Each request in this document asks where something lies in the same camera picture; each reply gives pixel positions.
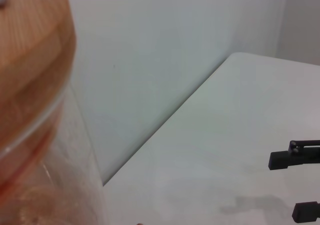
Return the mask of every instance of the white wall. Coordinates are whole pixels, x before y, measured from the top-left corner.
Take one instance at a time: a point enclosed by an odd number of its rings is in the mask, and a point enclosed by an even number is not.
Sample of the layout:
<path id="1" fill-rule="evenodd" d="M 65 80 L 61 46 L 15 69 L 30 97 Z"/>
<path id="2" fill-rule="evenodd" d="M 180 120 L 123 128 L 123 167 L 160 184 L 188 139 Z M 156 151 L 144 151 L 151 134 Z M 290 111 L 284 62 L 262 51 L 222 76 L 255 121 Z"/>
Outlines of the white wall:
<path id="1" fill-rule="evenodd" d="M 320 65 L 320 0 L 287 0 L 277 57 Z"/>
<path id="2" fill-rule="evenodd" d="M 70 0 L 72 85 L 108 180 L 233 52 L 274 56 L 285 0 Z"/>

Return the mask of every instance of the table surface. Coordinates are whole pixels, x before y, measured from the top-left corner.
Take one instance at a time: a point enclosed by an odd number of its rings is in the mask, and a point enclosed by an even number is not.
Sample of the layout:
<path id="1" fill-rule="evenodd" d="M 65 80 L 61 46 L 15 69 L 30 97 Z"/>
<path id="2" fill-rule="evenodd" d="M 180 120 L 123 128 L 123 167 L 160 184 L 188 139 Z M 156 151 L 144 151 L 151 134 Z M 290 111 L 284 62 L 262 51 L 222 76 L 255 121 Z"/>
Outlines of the table surface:
<path id="1" fill-rule="evenodd" d="M 233 54 L 106 184 L 110 225 L 294 225 L 320 164 L 269 156 L 320 140 L 319 90 L 320 66 Z"/>

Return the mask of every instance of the clear glass container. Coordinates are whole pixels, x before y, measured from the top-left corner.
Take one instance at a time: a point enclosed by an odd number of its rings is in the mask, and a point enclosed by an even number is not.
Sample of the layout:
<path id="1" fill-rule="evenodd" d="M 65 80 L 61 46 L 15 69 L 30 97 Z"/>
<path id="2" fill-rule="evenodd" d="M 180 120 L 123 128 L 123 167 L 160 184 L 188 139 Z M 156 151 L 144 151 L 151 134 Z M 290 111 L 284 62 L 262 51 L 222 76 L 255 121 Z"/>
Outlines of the clear glass container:
<path id="1" fill-rule="evenodd" d="M 67 86 L 0 152 L 0 224 L 106 225 L 96 164 Z"/>

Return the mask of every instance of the jar lid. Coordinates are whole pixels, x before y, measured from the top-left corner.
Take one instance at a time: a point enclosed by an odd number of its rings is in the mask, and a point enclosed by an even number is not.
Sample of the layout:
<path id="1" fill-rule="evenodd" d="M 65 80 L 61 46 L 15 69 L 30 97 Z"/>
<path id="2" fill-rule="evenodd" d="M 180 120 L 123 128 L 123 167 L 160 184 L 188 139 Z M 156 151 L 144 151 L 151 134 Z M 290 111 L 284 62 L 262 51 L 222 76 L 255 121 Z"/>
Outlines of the jar lid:
<path id="1" fill-rule="evenodd" d="M 52 64 L 73 33 L 68 0 L 0 0 L 0 104 Z"/>

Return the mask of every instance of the glass jar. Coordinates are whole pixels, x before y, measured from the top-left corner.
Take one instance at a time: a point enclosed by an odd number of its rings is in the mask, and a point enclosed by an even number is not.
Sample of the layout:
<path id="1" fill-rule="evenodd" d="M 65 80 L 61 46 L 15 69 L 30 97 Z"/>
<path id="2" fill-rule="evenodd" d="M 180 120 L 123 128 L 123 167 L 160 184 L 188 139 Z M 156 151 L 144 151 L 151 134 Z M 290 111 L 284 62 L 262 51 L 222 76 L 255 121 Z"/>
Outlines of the glass jar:
<path id="1" fill-rule="evenodd" d="M 68 0 L 0 1 L 0 225 L 106 225 Z"/>
<path id="2" fill-rule="evenodd" d="M 105 225 L 102 182 L 70 88 L 0 153 L 1 225 Z"/>

